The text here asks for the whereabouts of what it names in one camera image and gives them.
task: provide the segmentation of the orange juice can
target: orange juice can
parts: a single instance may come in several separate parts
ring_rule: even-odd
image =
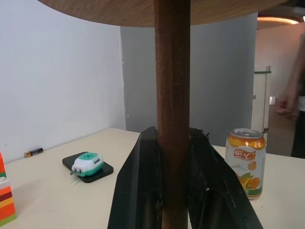
[[[263,191],[266,141],[264,134],[234,129],[226,140],[225,160],[235,171],[246,195],[259,197]]]

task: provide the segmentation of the stacked building blocks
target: stacked building blocks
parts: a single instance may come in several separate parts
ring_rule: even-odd
[[[0,227],[16,218],[10,181],[6,178],[4,163],[0,153]]]

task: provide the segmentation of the person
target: person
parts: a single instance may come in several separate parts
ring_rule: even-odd
[[[276,111],[287,118],[297,116],[291,156],[305,158],[305,39],[301,42],[286,89],[278,98]]]

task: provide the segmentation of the green block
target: green block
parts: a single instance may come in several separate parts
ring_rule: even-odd
[[[11,216],[9,216],[9,217],[7,217],[7,218],[1,220],[1,221],[0,221],[0,227],[3,226],[4,224],[7,224],[7,223],[13,221],[13,220],[16,219],[16,218],[17,218],[17,216],[16,216],[16,214],[14,214],[14,215],[11,215]]]

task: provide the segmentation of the gray wall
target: gray wall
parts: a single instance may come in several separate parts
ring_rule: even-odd
[[[250,127],[256,14],[191,28],[190,126],[224,146]],[[121,27],[126,128],[157,124],[154,29]]]

